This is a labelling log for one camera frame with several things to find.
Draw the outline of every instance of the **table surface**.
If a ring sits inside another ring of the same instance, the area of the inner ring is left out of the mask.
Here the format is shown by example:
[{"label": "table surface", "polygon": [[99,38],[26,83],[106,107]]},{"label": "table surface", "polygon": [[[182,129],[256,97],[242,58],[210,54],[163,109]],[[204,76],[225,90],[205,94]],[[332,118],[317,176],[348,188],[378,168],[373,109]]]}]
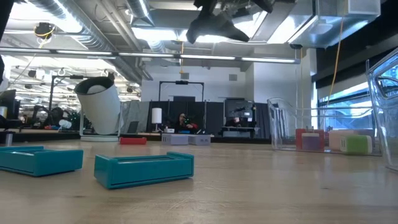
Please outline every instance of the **table surface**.
[{"label": "table surface", "polygon": [[[43,142],[83,149],[83,169],[46,177],[0,171],[0,223],[397,223],[398,173],[381,157],[272,151],[263,144],[120,146]],[[195,175],[106,190],[96,154],[195,155]]]}]

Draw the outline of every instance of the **small gray box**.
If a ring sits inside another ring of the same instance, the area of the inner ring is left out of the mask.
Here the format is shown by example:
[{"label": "small gray box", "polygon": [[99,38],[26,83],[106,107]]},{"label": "small gray box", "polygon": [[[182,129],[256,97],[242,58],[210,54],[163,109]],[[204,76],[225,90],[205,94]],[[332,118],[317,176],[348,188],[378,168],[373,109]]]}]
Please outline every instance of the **small gray box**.
[{"label": "small gray box", "polygon": [[208,146],[210,145],[211,142],[211,136],[210,135],[204,135],[204,134],[199,134],[199,135],[191,135],[189,136],[189,144],[197,145],[197,146]]},{"label": "small gray box", "polygon": [[188,136],[184,134],[162,134],[162,144],[165,145],[187,145]]}]

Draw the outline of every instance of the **red object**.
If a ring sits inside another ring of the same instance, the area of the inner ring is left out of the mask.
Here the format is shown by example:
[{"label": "red object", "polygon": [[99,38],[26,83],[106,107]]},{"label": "red object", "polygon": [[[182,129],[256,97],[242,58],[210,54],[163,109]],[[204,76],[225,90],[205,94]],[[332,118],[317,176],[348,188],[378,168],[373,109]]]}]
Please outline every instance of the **red object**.
[{"label": "red object", "polygon": [[319,145],[319,150],[323,151],[325,149],[325,131],[321,129],[303,129],[303,128],[298,128],[296,129],[296,149],[302,150],[303,149],[303,138],[302,134],[303,133],[318,133],[320,137],[320,145]]},{"label": "red object", "polygon": [[120,144],[147,144],[147,138],[120,138]]}]

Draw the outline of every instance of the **clear plastic bin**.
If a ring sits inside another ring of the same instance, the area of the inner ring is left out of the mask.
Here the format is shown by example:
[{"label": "clear plastic bin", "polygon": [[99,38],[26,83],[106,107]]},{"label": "clear plastic bin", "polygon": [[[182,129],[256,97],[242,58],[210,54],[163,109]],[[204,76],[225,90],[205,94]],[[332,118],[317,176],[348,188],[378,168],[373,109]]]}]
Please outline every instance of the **clear plastic bin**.
[{"label": "clear plastic bin", "polygon": [[367,62],[366,75],[387,167],[398,170],[398,49],[372,68]]},{"label": "clear plastic bin", "polygon": [[372,107],[302,109],[272,98],[268,108],[273,149],[381,156]]}]

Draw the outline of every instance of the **teal plastic tray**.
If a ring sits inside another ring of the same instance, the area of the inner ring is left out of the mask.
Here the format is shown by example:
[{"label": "teal plastic tray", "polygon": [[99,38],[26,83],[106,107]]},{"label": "teal plastic tray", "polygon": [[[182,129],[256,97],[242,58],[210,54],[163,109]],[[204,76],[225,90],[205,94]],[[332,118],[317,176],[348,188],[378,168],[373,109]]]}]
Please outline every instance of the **teal plastic tray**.
[{"label": "teal plastic tray", "polygon": [[155,184],[193,176],[194,156],[168,152],[164,156],[95,156],[94,176],[107,189]]},{"label": "teal plastic tray", "polygon": [[0,147],[0,170],[35,177],[81,169],[83,150],[54,151],[43,146]]}]

